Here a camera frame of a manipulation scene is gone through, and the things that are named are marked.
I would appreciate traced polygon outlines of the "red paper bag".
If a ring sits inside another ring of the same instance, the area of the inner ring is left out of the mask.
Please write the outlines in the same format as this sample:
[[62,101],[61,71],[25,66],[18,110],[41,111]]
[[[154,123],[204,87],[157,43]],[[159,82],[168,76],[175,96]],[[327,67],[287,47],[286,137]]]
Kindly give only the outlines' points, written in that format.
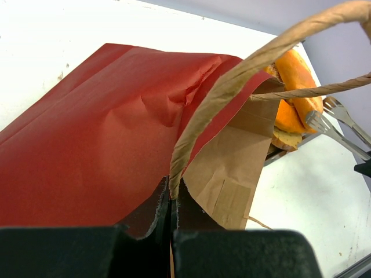
[[227,229],[243,229],[291,89],[264,72],[308,36],[360,22],[349,1],[279,36],[137,1],[1,2],[1,225],[111,225],[170,177]]

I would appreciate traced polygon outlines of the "round fake bread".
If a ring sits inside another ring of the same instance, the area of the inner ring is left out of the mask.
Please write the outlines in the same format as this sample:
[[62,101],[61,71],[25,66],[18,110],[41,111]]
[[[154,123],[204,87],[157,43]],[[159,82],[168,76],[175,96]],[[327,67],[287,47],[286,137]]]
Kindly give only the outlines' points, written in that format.
[[298,149],[298,145],[301,142],[301,134],[289,133],[274,127],[271,143],[275,147],[284,151],[293,152]]

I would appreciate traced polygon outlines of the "oval brown fake loaf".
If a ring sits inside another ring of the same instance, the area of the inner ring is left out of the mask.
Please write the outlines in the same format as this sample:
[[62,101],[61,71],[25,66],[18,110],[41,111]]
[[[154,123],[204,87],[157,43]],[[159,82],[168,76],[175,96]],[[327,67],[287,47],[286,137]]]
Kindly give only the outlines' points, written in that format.
[[[311,71],[301,55],[294,49],[287,51],[264,71],[285,84],[285,90],[315,88],[316,84]],[[323,112],[322,97],[294,98],[289,100],[297,113],[303,118],[311,111]]]

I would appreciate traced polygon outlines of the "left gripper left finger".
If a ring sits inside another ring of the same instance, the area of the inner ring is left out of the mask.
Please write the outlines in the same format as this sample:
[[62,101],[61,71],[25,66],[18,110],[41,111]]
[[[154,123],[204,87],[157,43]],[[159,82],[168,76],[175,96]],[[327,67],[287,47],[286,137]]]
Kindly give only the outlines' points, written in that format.
[[1,228],[1,277],[169,277],[168,178],[109,226]]

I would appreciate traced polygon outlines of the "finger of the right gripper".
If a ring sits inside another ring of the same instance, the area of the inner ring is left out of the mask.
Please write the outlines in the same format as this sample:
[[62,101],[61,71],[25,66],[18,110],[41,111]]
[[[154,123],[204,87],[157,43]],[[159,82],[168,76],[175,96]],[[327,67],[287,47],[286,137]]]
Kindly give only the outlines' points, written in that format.
[[354,171],[362,175],[371,175],[371,160],[354,166]]

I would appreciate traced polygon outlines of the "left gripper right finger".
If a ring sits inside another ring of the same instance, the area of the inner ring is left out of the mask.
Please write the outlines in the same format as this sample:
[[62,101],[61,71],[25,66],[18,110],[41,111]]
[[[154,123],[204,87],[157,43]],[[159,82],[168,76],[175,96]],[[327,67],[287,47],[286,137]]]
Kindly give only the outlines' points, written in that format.
[[175,277],[321,277],[314,251],[288,230],[226,230],[179,187],[172,253]]

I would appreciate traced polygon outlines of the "long orange fake bread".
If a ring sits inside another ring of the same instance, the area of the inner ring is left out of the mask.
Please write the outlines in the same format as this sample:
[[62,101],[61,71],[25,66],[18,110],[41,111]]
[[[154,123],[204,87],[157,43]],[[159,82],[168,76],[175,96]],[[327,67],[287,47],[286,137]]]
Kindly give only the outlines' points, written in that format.
[[295,134],[315,134],[312,128],[304,127],[295,107],[289,105],[285,100],[279,102],[277,115],[275,118],[275,127]]

